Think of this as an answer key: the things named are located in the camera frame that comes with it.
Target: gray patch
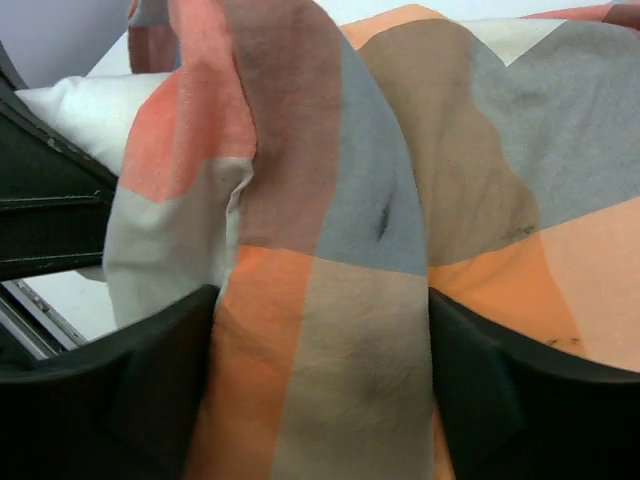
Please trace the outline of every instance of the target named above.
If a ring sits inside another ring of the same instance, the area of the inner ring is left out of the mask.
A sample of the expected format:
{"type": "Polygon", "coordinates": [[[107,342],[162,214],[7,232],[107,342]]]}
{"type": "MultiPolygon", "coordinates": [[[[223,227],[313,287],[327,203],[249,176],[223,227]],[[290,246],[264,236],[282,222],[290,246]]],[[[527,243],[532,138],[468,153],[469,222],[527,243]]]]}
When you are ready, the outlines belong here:
{"type": "Polygon", "coordinates": [[[315,255],[424,276],[424,224],[409,151],[391,108],[345,39],[342,77],[338,181],[315,255]]]}
{"type": "Polygon", "coordinates": [[[473,39],[472,92],[548,228],[640,194],[640,43],[567,22],[509,67],[473,39]]]}

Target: white pillow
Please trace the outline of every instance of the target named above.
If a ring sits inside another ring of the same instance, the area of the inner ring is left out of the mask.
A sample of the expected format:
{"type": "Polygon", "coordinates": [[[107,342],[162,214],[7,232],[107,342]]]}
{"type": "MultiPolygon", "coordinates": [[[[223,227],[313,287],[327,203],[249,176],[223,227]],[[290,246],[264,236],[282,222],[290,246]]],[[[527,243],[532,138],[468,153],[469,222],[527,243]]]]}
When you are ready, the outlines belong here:
{"type": "Polygon", "coordinates": [[[41,120],[119,175],[138,109],[167,76],[69,77],[16,93],[41,120]]]}

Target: plaid blanket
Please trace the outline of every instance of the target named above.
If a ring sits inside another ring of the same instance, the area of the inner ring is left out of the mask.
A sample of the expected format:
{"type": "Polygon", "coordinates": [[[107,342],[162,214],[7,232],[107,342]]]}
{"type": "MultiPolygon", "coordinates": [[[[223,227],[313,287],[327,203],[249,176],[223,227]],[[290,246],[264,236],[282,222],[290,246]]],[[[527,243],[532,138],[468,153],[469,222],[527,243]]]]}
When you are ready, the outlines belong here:
{"type": "Polygon", "coordinates": [[[311,0],[130,18],[134,71],[173,73],[128,141],[116,316],[223,290],[186,479],[453,478],[428,286],[640,370],[640,6],[407,6],[342,31],[311,0]]]}

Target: stain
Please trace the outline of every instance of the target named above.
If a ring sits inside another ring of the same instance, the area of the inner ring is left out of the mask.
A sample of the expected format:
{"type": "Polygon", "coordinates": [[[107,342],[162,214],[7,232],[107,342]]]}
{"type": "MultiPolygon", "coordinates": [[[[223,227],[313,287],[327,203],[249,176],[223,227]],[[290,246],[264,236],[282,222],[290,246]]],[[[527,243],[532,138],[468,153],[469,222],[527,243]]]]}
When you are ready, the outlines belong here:
{"type": "Polygon", "coordinates": [[[527,238],[536,230],[535,225],[527,225],[526,227],[518,227],[515,230],[508,232],[503,235],[500,239],[506,240],[508,242],[517,242],[518,240],[522,240],[527,238]]]}
{"type": "Polygon", "coordinates": [[[389,214],[391,213],[391,200],[393,199],[393,192],[387,200],[387,204],[382,209],[382,215],[380,216],[380,223],[378,224],[378,241],[384,235],[384,232],[387,231],[387,227],[389,226],[389,214]]]}

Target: orange patch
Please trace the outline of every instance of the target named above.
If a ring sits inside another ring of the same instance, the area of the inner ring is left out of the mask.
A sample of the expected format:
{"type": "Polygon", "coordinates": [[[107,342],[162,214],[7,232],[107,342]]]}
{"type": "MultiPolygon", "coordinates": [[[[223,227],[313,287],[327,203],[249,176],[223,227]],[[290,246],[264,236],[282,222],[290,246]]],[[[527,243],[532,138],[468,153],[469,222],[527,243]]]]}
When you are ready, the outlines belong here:
{"type": "Polygon", "coordinates": [[[471,260],[430,268],[429,284],[500,325],[586,356],[573,315],[549,270],[539,233],[471,260]]]}
{"type": "Polygon", "coordinates": [[[181,0],[180,6],[179,14],[171,12],[171,24],[180,37],[182,66],[138,111],[120,176],[121,186],[155,203],[184,194],[202,162],[251,158],[256,150],[220,5],[181,0]]]}
{"type": "Polygon", "coordinates": [[[270,479],[310,256],[243,246],[216,313],[187,479],[270,479]]]}
{"type": "Polygon", "coordinates": [[[354,49],[358,50],[379,33],[393,27],[417,20],[444,19],[442,15],[420,5],[406,5],[375,17],[350,23],[342,27],[342,33],[347,37],[354,49]]]}
{"type": "Polygon", "coordinates": [[[640,371],[640,198],[541,232],[589,358],[640,371]]]}
{"type": "Polygon", "coordinates": [[[584,22],[602,22],[612,5],[596,5],[593,7],[567,8],[551,12],[527,15],[524,18],[557,18],[560,20],[579,20],[584,22]]]}

